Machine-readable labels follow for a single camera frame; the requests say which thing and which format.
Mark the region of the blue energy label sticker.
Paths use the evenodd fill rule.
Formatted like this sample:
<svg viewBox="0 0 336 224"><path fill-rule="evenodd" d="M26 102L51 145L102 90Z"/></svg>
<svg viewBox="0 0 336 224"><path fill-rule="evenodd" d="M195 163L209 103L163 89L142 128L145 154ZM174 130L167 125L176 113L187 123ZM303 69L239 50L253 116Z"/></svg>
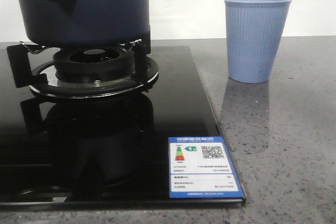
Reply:
<svg viewBox="0 0 336 224"><path fill-rule="evenodd" d="M244 199L221 136L168 138L170 198Z"/></svg>

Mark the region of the black glass gas stove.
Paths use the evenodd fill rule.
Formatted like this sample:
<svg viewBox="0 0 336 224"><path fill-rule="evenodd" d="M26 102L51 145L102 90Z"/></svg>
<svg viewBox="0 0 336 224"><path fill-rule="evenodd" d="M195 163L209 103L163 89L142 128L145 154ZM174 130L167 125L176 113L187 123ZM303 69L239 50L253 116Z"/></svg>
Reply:
<svg viewBox="0 0 336 224"><path fill-rule="evenodd" d="M1 209L221 207L169 197L168 138L221 136L188 46L153 47L149 92L74 102L17 88L1 46ZM33 66L55 49L29 55Z"/></svg>

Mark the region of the dark blue cooking pot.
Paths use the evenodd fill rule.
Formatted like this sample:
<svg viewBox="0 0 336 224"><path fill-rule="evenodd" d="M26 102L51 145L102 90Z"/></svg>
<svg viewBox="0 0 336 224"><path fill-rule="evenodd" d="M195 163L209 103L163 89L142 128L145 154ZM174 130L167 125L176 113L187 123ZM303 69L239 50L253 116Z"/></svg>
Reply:
<svg viewBox="0 0 336 224"><path fill-rule="evenodd" d="M150 31L149 0L19 0L27 37L52 47L105 46Z"/></svg>

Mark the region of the black pot support grate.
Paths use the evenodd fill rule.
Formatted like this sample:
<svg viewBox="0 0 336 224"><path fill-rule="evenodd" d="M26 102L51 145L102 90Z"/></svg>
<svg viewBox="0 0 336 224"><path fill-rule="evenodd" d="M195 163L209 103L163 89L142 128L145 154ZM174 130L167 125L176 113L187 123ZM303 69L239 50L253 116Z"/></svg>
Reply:
<svg viewBox="0 0 336 224"><path fill-rule="evenodd" d="M56 77L53 57L51 61L39 65L35 69L30 66L29 55L40 54L48 49L47 46L31 45L21 41L18 45L7 47L15 86L17 88L29 87L32 93L41 97L62 100L116 97L152 88L159 76L159 66L155 60L148 57L151 52L150 33L146 33L136 39L107 46L77 48L93 49L102 47L120 47L126 52L133 52L135 59L134 70L124 77L110 81L96 80L93 83L62 81Z"/></svg>

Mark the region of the light blue ribbed cup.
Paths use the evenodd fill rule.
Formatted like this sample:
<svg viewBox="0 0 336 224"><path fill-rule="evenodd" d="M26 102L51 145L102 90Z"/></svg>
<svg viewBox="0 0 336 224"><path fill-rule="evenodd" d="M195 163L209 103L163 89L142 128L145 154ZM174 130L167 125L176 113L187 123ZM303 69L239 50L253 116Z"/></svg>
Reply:
<svg viewBox="0 0 336 224"><path fill-rule="evenodd" d="M225 0L229 77L269 80L291 0Z"/></svg>

